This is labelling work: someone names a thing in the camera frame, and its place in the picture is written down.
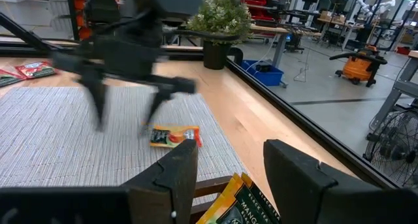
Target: blue bin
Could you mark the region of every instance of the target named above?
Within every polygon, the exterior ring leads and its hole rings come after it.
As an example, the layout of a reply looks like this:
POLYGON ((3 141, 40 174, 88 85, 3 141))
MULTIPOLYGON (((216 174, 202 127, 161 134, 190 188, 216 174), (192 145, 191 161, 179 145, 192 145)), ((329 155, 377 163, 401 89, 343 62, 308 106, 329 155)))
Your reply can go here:
POLYGON ((284 72, 273 67, 272 65, 270 65, 269 72, 256 71, 255 66, 257 66, 258 64, 262 64, 263 61, 260 61, 254 66, 252 66, 251 68, 248 68, 249 66, 256 63, 257 61, 256 60, 243 60, 241 67, 245 71, 250 73, 252 76, 254 76, 256 79, 258 79, 260 82, 262 82, 265 86, 279 86, 284 72))

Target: snack packet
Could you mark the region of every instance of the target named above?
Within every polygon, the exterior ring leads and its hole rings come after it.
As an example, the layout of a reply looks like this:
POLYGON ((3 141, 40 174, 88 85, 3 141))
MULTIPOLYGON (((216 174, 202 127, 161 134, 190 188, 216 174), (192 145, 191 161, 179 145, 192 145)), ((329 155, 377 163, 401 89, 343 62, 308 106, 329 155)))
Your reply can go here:
POLYGON ((245 210, 232 194, 221 194, 196 224, 251 223, 245 210))
POLYGON ((12 74, 10 72, 0 70, 0 87, 14 84, 17 82, 21 82, 24 80, 22 76, 18 76, 17 74, 12 74))
POLYGON ((264 194, 261 192, 259 187, 255 185, 253 180, 245 173, 241 174, 241 179, 244 181, 246 186, 249 188, 249 191, 253 194, 255 200, 260 204, 261 208, 265 211, 268 218, 271 220, 271 222, 275 224, 281 223, 280 215, 277 213, 277 211, 274 209, 273 205, 267 200, 267 198, 264 196, 264 194))
POLYGON ((154 126, 151 133, 151 146, 175 148, 185 139, 196 140, 202 147, 198 126, 154 126))
POLYGON ((256 221, 256 223, 272 224, 260 204, 253 194, 251 194, 251 191, 249 191, 247 185, 242 181, 241 177, 235 173, 232 180, 234 180, 234 182, 229 182, 225 188, 225 192, 231 192, 235 196, 251 219, 251 223, 256 221))
POLYGON ((40 78, 57 74, 57 71, 46 61, 40 61, 15 67, 25 78, 40 78))

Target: orange shop vacuum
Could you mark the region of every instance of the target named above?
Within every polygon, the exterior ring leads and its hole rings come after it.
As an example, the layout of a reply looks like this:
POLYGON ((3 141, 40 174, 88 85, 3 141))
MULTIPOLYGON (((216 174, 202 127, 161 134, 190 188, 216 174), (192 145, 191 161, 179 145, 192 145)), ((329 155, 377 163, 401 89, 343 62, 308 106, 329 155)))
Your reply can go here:
POLYGON ((357 85, 362 81, 367 81, 366 87, 370 87, 376 83, 374 76, 376 75, 380 65, 387 64, 387 61, 378 55, 378 52, 371 49, 362 49, 358 52, 348 52, 332 56, 329 59, 340 59, 346 57, 348 61, 344 65, 343 70, 335 72, 338 77, 344 75, 351 83, 357 85))

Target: woven placemat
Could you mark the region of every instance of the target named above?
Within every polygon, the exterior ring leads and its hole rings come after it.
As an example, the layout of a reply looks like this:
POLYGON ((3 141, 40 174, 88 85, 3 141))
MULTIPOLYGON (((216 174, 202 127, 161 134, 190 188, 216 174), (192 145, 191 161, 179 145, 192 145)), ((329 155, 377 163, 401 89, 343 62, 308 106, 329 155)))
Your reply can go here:
MULTIPOLYGON (((101 133, 82 88, 10 90, 0 98, 0 187, 120 185, 142 172, 170 151, 138 136, 153 91, 110 88, 101 133)), ((154 123, 200 127, 197 181, 244 172, 200 94, 175 95, 154 123)))

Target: green plant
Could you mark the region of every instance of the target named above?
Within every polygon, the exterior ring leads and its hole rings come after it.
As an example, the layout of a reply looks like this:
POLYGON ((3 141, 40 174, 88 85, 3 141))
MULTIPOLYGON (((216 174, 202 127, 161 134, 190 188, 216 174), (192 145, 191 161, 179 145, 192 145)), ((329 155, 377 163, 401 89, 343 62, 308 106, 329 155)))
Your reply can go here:
MULTIPOLYGON (((240 35, 240 39, 230 43, 238 43, 246 39, 250 32, 251 14, 248 7, 240 3, 238 6, 231 0, 204 0, 199 13, 187 23, 192 31, 206 31, 212 34, 240 35)), ((226 43, 209 40, 214 43, 226 43)))

